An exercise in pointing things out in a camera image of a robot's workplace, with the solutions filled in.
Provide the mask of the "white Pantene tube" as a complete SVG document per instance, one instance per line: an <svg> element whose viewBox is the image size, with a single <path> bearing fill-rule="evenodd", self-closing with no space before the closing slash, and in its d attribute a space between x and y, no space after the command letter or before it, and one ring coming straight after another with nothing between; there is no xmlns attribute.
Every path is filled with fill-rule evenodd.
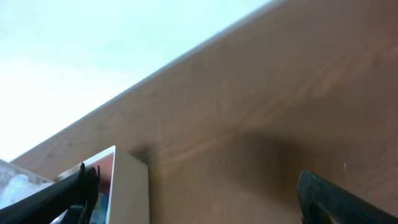
<svg viewBox="0 0 398 224"><path fill-rule="evenodd" d="M1 209L54 184L54 181L1 160Z"/></svg>

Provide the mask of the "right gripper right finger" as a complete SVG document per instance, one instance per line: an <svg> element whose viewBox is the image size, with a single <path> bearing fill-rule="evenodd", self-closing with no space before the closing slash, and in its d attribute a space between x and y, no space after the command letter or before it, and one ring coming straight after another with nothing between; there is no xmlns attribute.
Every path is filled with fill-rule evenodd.
<svg viewBox="0 0 398 224"><path fill-rule="evenodd" d="M303 223L397 223L397 217L309 170L300 173L297 198Z"/></svg>

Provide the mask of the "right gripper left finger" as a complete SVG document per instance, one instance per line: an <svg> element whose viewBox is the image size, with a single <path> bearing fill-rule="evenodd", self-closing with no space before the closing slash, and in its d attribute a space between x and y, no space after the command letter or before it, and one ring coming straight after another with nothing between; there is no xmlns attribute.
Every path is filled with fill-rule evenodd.
<svg viewBox="0 0 398 224"><path fill-rule="evenodd" d="M98 201L100 168L80 165L79 171L30 197L1 209L1 223L89 224Z"/></svg>

